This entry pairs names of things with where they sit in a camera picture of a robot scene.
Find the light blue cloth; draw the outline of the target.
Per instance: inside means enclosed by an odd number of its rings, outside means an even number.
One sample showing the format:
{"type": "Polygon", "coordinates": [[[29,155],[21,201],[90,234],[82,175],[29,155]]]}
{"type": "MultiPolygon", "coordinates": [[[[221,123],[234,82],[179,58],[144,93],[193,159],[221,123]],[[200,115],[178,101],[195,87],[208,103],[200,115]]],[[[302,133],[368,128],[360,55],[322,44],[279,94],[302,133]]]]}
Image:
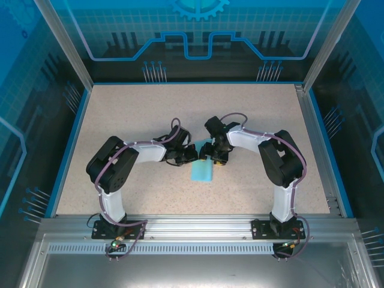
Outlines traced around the light blue cloth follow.
{"type": "MultiPolygon", "coordinates": [[[[195,141],[195,147],[197,155],[200,156],[200,150],[205,143],[211,143],[212,139],[204,139],[195,141]]],[[[213,162],[208,157],[206,162],[202,162],[200,159],[192,162],[191,164],[191,180],[200,182],[211,182],[213,176],[213,162]]]]}

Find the aluminium side rail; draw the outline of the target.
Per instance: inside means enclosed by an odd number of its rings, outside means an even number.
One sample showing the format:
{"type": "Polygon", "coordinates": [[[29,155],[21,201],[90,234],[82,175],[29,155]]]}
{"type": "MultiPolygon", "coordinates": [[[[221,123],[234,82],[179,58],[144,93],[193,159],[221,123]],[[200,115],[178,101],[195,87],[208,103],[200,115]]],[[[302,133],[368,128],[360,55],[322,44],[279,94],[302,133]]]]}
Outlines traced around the aluminium side rail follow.
{"type": "Polygon", "coordinates": [[[304,92],[302,85],[294,84],[294,87],[311,143],[311,149],[314,154],[314,160],[322,183],[328,210],[333,217],[344,218],[343,209],[339,204],[340,191],[334,179],[333,169],[311,98],[304,92]]]}

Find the aluminium sheet tray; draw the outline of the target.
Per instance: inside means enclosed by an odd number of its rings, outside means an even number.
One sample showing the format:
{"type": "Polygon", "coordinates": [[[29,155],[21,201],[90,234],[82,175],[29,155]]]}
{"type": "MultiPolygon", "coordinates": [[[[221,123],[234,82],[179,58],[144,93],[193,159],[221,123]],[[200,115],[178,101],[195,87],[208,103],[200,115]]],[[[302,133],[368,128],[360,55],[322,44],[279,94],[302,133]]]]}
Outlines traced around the aluminium sheet tray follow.
{"type": "Polygon", "coordinates": [[[296,258],[271,255],[49,254],[33,246],[16,288],[379,288],[353,237],[310,243],[296,258]]]}

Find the blue gear print panel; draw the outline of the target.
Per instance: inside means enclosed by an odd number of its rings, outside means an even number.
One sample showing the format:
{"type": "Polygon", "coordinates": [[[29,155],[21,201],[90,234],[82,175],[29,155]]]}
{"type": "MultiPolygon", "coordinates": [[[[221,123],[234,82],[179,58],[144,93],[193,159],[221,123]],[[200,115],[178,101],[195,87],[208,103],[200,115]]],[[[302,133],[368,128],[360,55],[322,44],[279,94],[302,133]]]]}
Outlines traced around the blue gear print panel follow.
{"type": "Polygon", "coordinates": [[[346,0],[50,0],[95,83],[300,82],[346,0]]]}

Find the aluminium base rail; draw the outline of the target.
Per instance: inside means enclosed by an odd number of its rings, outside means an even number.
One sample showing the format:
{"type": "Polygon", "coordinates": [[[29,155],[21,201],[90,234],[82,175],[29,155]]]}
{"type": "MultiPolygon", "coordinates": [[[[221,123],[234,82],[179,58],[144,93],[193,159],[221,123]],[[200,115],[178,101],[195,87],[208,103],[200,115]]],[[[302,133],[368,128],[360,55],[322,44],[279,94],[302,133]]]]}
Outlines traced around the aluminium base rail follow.
{"type": "MultiPolygon", "coordinates": [[[[305,215],[314,241],[344,239],[359,234],[354,218],[341,218],[332,214],[305,215]]],[[[88,241],[91,223],[87,215],[60,215],[45,218],[37,232],[39,240],[88,241]]],[[[268,220],[266,214],[252,215],[130,215],[130,220],[147,219],[146,241],[251,241],[251,222],[268,220]]]]}

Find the blue circuit print panel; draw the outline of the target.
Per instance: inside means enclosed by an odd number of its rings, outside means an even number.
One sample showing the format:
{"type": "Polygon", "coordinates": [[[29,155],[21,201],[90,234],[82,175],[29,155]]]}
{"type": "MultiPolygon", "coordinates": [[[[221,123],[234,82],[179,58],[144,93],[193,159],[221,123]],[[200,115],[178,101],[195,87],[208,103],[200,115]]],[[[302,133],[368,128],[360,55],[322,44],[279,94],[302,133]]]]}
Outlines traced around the blue circuit print panel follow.
{"type": "Polygon", "coordinates": [[[85,87],[34,0],[0,0],[0,288],[17,288],[85,87]]]}
{"type": "Polygon", "coordinates": [[[347,216],[357,220],[384,288],[384,0],[346,0],[349,14],[311,87],[347,216]]]}

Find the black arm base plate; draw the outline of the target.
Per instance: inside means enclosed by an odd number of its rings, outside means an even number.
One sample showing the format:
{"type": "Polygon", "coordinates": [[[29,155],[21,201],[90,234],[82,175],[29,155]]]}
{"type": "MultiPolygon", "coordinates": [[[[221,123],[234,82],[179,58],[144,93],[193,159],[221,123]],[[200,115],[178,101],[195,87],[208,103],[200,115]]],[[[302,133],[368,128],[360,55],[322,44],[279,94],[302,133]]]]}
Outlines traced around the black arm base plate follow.
{"type": "Polygon", "coordinates": [[[123,236],[125,240],[135,240],[143,226],[121,227],[104,220],[94,222],[92,228],[92,239],[113,240],[123,236]]]}
{"type": "Polygon", "coordinates": [[[280,223],[277,220],[255,219],[251,222],[251,234],[254,240],[306,238],[303,222],[295,217],[284,223],[280,223]]]}

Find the aluminium frame post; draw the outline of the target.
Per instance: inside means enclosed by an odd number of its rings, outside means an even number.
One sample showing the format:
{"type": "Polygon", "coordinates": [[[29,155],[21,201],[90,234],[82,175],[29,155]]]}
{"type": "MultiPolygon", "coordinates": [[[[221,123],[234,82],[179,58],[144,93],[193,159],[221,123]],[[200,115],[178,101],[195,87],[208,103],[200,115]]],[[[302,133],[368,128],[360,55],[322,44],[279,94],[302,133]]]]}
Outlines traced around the aluminium frame post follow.
{"type": "Polygon", "coordinates": [[[321,46],[302,84],[303,92],[308,94],[322,68],[326,64],[334,47],[338,43],[346,26],[350,22],[361,0],[346,0],[340,10],[333,26],[331,27],[325,42],[321,46]]]}
{"type": "Polygon", "coordinates": [[[54,34],[81,83],[88,92],[91,92],[94,83],[54,7],[49,0],[34,0],[34,3],[54,34]]]}

